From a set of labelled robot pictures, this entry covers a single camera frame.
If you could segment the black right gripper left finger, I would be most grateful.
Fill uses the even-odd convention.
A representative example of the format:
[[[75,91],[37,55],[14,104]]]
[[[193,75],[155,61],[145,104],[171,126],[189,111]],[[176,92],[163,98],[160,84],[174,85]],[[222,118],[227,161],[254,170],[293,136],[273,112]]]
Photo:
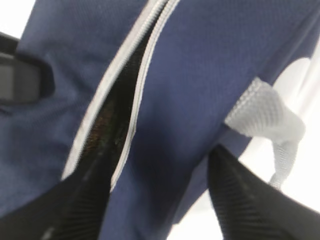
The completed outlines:
[[[2,240],[96,240],[108,204],[116,152],[105,149],[67,179],[0,219]]]

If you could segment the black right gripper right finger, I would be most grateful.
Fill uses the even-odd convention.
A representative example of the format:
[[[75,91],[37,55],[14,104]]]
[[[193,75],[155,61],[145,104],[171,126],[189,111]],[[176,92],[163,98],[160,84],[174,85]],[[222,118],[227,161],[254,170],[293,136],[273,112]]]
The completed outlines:
[[[318,240],[320,215],[254,175],[221,145],[208,156],[208,190],[225,240]]]

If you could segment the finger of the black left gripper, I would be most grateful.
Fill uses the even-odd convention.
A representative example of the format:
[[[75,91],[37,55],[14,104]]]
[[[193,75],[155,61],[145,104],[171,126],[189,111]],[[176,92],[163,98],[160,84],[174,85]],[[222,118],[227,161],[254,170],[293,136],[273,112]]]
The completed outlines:
[[[55,91],[52,68],[17,53],[19,40],[0,33],[0,103],[23,105],[51,96]]]

